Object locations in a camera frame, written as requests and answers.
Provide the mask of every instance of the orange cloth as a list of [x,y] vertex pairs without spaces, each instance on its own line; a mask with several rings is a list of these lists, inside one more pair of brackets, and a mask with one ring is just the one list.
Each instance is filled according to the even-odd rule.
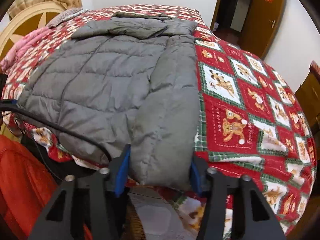
[[[19,240],[27,239],[57,185],[23,145],[0,135],[0,215]],[[92,239],[85,227],[86,239]]]

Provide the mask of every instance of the pink blanket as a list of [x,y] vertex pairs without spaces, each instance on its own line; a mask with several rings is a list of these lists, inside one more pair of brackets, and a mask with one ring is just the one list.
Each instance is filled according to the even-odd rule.
[[25,49],[24,46],[28,45],[28,48],[30,48],[33,43],[35,43],[36,41],[44,37],[43,33],[48,34],[47,32],[48,30],[49,28],[47,26],[34,30],[31,33],[24,36],[16,44],[14,44],[13,47],[8,51],[4,59],[0,62],[2,71],[3,72],[7,71],[14,64],[14,62],[17,60],[16,56],[18,52],[19,52],[19,58],[20,58],[28,50],[28,49]]

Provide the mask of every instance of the christmas patterned bedding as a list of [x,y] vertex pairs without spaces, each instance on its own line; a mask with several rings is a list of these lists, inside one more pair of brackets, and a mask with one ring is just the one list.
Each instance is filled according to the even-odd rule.
[[[81,14],[53,28],[7,71],[2,97],[18,99],[38,65],[79,27],[91,20],[109,19],[115,12],[164,13],[198,23],[194,37],[200,118],[195,154],[228,176],[251,176],[288,234],[305,210],[316,175],[316,148],[305,116],[276,70],[255,55],[214,36],[195,9],[139,4]],[[6,115],[4,122],[13,132],[19,131],[12,114]],[[25,128],[46,147],[51,159],[57,162],[73,159],[81,166],[99,168],[67,152],[47,128],[27,123]],[[205,200],[191,192],[156,190],[196,234]],[[231,225],[232,198],[228,197],[225,239],[230,237]]]

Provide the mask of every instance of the door handle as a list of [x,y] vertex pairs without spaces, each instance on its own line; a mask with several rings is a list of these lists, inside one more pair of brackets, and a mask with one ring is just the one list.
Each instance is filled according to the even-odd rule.
[[276,24],[276,20],[273,20],[273,21],[271,21],[271,20],[269,20],[269,22],[272,22],[272,28],[275,26],[275,24]]

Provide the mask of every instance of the metal bolt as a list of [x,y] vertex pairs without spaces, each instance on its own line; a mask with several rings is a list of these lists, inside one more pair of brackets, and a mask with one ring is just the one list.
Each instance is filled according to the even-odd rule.
[[248,181],[251,180],[251,177],[250,177],[249,175],[245,174],[245,175],[242,176],[242,179],[243,179],[244,181],[248,182]]
[[214,167],[207,168],[207,173],[209,173],[209,174],[216,174],[217,172],[218,172],[218,170]]
[[108,168],[102,168],[99,170],[101,174],[109,174],[110,170]]
[[64,179],[68,182],[71,182],[75,179],[75,176],[70,174],[70,175],[67,175]]

